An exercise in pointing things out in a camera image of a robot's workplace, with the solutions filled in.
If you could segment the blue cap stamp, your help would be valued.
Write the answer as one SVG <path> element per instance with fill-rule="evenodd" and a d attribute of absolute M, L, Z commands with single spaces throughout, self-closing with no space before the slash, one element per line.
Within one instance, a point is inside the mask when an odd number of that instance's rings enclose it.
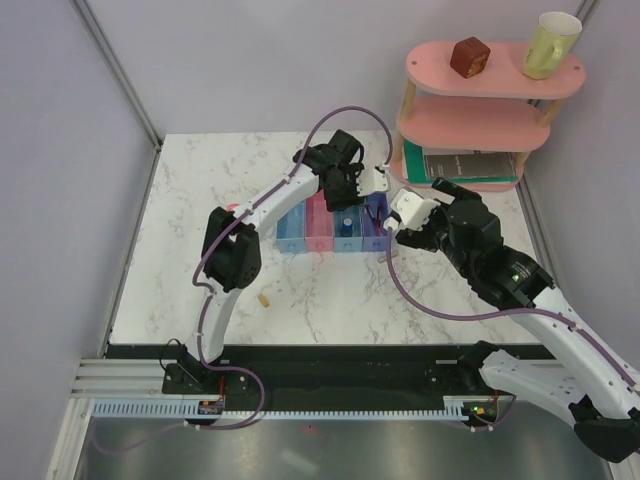
<path fill-rule="evenodd" d="M 344 217 L 341 222 L 340 235 L 342 237 L 353 236 L 353 220 L 350 217 Z"/>

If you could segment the pink drawer bin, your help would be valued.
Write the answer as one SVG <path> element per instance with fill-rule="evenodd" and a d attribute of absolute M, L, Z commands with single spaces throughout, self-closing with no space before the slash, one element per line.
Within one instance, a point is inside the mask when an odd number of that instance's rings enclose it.
<path fill-rule="evenodd" d="M 305 202 L 304 237 L 309 252 L 330 252 L 334 249 L 333 217 L 327 210 L 322 192 Z"/>

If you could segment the cyan drawer bin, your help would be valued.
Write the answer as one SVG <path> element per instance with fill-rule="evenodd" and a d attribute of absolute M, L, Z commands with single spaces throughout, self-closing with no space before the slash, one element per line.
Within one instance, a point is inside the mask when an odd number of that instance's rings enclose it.
<path fill-rule="evenodd" d="M 334 251 L 357 253 L 362 249 L 363 233 L 360 210 L 350 207 L 333 213 Z"/>

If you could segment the light blue drawer bin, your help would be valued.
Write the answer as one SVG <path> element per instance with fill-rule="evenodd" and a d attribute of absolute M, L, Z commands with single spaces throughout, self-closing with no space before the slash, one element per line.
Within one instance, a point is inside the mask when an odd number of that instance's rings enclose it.
<path fill-rule="evenodd" d="M 307 252 L 305 212 L 305 202 L 302 201 L 277 222 L 275 243 L 280 253 L 303 254 Z"/>

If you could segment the purple drawer bin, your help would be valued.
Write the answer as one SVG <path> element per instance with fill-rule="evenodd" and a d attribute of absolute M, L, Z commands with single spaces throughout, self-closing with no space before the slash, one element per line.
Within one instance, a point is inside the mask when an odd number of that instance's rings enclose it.
<path fill-rule="evenodd" d="M 364 252 L 383 252 L 387 247 L 387 234 L 384 228 L 380 229 L 378 226 L 374 226 L 371 219 L 367 215 L 365 205 L 369 205 L 373 214 L 377 215 L 378 205 L 384 204 L 385 214 L 384 221 L 388 217 L 388 202 L 387 195 L 385 193 L 374 193 L 367 197 L 365 204 L 361 209 L 361 222 L 363 233 L 363 246 Z"/>

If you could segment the white chalk stick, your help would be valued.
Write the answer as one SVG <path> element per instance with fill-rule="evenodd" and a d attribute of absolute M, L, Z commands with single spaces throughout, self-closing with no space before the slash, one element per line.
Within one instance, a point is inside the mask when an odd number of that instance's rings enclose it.
<path fill-rule="evenodd" d="M 383 254 L 377 258 L 377 261 L 378 261 L 378 263 L 385 263 L 387 261 L 388 257 L 393 259 L 397 255 L 398 255 L 398 251 L 397 250 L 392 250 L 390 253 L 383 252 Z"/>

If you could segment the yellow eraser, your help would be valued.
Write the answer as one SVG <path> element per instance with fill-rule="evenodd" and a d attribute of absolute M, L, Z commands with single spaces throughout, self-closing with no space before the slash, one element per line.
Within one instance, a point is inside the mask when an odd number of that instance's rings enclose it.
<path fill-rule="evenodd" d="M 259 294 L 258 295 L 258 300 L 260 301 L 260 303 L 262 304 L 262 306 L 264 308 L 268 308 L 270 306 L 269 299 L 265 295 Z"/>

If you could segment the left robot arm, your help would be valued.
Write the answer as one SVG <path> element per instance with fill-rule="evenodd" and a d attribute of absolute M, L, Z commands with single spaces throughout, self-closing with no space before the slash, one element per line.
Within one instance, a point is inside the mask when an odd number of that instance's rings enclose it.
<path fill-rule="evenodd" d="M 318 192 L 330 212 L 360 206 L 373 192 L 364 188 L 364 146 L 343 130 L 326 143 L 305 143 L 293 162 L 290 172 L 252 200 L 234 210 L 218 207 L 210 213 L 192 277 L 195 286 L 205 289 L 195 333 L 197 354 L 178 345 L 176 361 L 162 366 L 164 394 L 211 394 L 225 373 L 250 374 L 243 367 L 221 366 L 217 359 L 236 302 L 260 273 L 261 240 L 268 230 Z"/>

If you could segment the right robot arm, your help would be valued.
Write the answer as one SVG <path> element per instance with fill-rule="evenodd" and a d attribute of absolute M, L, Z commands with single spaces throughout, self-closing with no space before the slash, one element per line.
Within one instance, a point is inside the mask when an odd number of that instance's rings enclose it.
<path fill-rule="evenodd" d="M 569 305 L 551 276 L 504 242 L 499 218 L 481 196 L 442 178 L 449 203 L 400 189 L 383 227 L 409 248 L 441 252 L 472 291 L 531 333 L 566 369 L 567 382 L 479 342 L 458 368 L 467 392 L 506 391 L 572 427 L 593 453 L 620 463 L 639 450 L 639 372 L 615 353 Z"/>

